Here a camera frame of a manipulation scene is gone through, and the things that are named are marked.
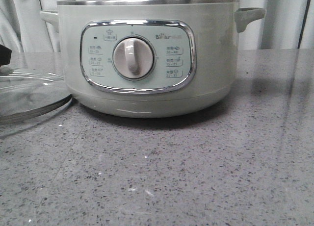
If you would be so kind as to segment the black gripper at edge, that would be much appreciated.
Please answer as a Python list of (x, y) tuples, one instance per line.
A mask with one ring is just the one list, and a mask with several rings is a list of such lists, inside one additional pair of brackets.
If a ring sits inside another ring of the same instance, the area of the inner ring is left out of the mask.
[(11, 61), (12, 50), (0, 45), (0, 66), (8, 65)]

